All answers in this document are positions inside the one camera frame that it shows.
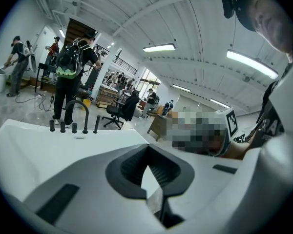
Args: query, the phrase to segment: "floor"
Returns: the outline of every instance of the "floor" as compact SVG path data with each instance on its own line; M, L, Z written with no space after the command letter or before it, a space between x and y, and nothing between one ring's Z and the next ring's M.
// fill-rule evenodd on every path
M43 101L43 104L42 100L38 96L35 96L34 87L32 86L22 89L18 97L6 97L7 93L8 88L6 88L5 93L0 93L0 127L7 119L14 119L40 126L49 126L49 120L52 119L53 116L53 104L50 106L51 93L47 91L39 91L40 94L45 94L45 101ZM89 107L89 131L94 130L97 115L110 117L105 109L91 105ZM84 118L85 111L82 110L79 105L75 105L73 120L77 123L77 129L83 129ZM133 117L132 121L125 122L124 120L125 124L122 129L135 129L149 143L158 143L160 145L171 147L171 142L165 141L162 138L156 142L155 138L157 135L152 131L147 134L153 119L154 117L148 117L148 119ZM113 123L104 128L103 125L107 122L107 119L100 120L98 130L118 129Z

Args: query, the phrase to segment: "chair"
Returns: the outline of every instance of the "chair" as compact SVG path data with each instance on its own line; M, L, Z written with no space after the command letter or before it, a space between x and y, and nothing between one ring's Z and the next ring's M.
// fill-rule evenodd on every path
M107 125L111 124L111 123L115 123L119 129L121 129L122 127L119 125L119 123L121 123L121 125L123 126L124 122L119 121L119 118L124 118L125 115L122 112L122 106L124 105L124 103L119 102L119 100L121 98L116 97L116 101L114 101L118 106L113 106L113 105L108 105L106 108L106 111L113 117L113 118L109 118L109 117L102 117L102 119L110 119L110 122L108 122L107 124L103 125L103 127L106 127Z

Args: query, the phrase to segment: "ceiling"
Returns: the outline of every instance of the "ceiling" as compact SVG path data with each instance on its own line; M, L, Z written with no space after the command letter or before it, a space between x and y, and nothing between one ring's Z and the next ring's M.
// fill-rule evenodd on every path
M283 73L286 56L236 19L226 19L221 0L46 0L57 23L79 20L119 40L166 85L191 90L199 100L213 98L238 114L258 111L273 81L226 57L228 49L258 58ZM145 53L149 45L174 43L175 51ZM250 78L244 82L244 76Z

